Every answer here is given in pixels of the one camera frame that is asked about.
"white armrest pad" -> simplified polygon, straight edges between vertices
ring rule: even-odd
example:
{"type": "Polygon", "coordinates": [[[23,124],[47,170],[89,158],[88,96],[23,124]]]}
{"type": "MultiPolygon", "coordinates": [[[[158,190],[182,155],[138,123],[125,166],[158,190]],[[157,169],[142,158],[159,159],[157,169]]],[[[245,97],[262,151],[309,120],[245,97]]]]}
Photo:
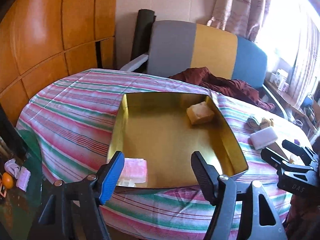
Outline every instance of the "white armrest pad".
{"type": "Polygon", "coordinates": [[[130,61],[128,64],[125,64],[120,70],[132,72],[139,68],[143,63],[145,63],[149,58],[149,55],[142,54],[134,60],[130,61]]]}
{"type": "Polygon", "coordinates": [[[284,108],[281,106],[281,104],[278,102],[278,100],[275,98],[275,96],[268,90],[268,88],[265,85],[262,85],[262,89],[264,90],[265,94],[270,98],[271,102],[276,105],[276,107],[282,112],[283,118],[288,120],[288,115],[285,112],[284,108]]]}

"wooden panel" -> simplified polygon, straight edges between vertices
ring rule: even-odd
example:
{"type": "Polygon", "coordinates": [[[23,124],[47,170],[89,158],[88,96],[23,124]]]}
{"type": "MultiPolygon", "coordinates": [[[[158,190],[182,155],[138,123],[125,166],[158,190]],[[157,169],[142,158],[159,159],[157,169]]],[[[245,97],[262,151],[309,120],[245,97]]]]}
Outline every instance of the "wooden panel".
{"type": "Polygon", "coordinates": [[[20,74],[63,50],[61,0],[17,0],[14,38],[20,74]]]}
{"type": "Polygon", "coordinates": [[[116,0],[96,0],[95,2],[95,39],[114,36],[116,0]]]}
{"type": "Polygon", "coordinates": [[[62,33],[65,49],[94,40],[94,0],[63,0],[62,33]]]}
{"type": "Polygon", "coordinates": [[[100,41],[101,61],[102,61],[103,68],[113,69],[113,58],[114,58],[113,47],[114,47],[113,37],[107,40],[100,41]]]}
{"type": "Polygon", "coordinates": [[[2,108],[13,126],[16,126],[20,113],[28,101],[29,98],[21,81],[10,87],[0,98],[2,108]]]}
{"type": "Polygon", "coordinates": [[[15,5],[5,15],[0,23],[0,92],[2,92],[18,75],[12,44],[12,19],[15,5]]]}
{"type": "Polygon", "coordinates": [[[67,67],[61,54],[41,64],[26,75],[22,82],[28,97],[32,98],[41,89],[66,76],[68,76],[67,67]]]}
{"type": "Polygon", "coordinates": [[[70,75],[96,68],[98,64],[95,43],[84,44],[67,51],[66,61],[70,75]]]}

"table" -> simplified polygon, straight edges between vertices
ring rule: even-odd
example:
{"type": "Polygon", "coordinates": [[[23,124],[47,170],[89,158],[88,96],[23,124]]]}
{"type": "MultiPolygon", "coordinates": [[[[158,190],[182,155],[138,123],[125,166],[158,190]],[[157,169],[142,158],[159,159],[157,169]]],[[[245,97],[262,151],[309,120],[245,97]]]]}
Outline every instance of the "table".
{"type": "MultiPolygon", "coordinates": [[[[209,89],[146,74],[91,69],[63,78],[36,94],[23,109],[17,128],[36,134],[43,173],[50,182],[78,181],[106,162],[122,95],[150,91],[210,96],[248,162],[249,170],[239,181],[260,180],[280,217],[286,217],[291,194],[276,187],[276,170],[253,149],[249,140],[253,131],[246,120],[252,113],[273,118],[280,138],[298,139],[301,145],[311,147],[306,135],[279,116],[209,89]]],[[[194,186],[146,195],[114,194],[101,210],[108,225],[141,239],[203,239],[214,207],[194,186]]],[[[236,239],[240,212],[241,203],[237,203],[230,239],[236,239]]]]}
{"type": "Polygon", "coordinates": [[[289,108],[292,112],[294,112],[293,115],[295,119],[299,119],[306,124],[306,127],[304,127],[303,129],[307,129],[305,130],[307,137],[311,142],[314,142],[319,136],[320,131],[318,131],[316,127],[314,127],[314,125],[305,114],[304,110],[302,110],[301,107],[297,107],[292,101],[292,98],[286,92],[279,91],[274,83],[271,83],[270,81],[265,81],[264,83],[272,92],[272,94],[284,104],[285,110],[289,108]]]}
{"type": "Polygon", "coordinates": [[[280,102],[285,104],[284,108],[289,107],[293,112],[299,114],[300,116],[305,116],[303,110],[296,106],[295,102],[293,102],[292,98],[286,92],[278,90],[276,85],[270,81],[265,81],[264,84],[272,92],[272,94],[278,100],[280,100],[280,102]]]}

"black cylinder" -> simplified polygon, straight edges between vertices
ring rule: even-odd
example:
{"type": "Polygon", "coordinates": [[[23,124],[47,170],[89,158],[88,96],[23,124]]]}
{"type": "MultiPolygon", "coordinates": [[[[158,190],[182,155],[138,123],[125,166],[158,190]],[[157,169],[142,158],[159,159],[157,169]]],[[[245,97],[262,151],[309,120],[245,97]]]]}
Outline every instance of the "black cylinder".
{"type": "Polygon", "coordinates": [[[136,29],[134,31],[134,38],[131,51],[131,60],[139,57],[143,53],[148,52],[150,44],[150,36],[153,22],[155,21],[155,12],[149,9],[140,9],[138,11],[136,29]]]}

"orange fruit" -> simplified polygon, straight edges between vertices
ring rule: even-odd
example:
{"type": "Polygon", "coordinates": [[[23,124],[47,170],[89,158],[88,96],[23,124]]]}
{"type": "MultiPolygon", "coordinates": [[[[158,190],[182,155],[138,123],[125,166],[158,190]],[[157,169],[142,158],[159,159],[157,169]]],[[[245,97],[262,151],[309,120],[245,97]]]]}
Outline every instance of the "orange fruit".
{"type": "Polygon", "coordinates": [[[13,187],[13,178],[12,176],[5,172],[3,175],[2,175],[2,184],[3,186],[5,186],[7,189],[10,189],[13,187]]]}

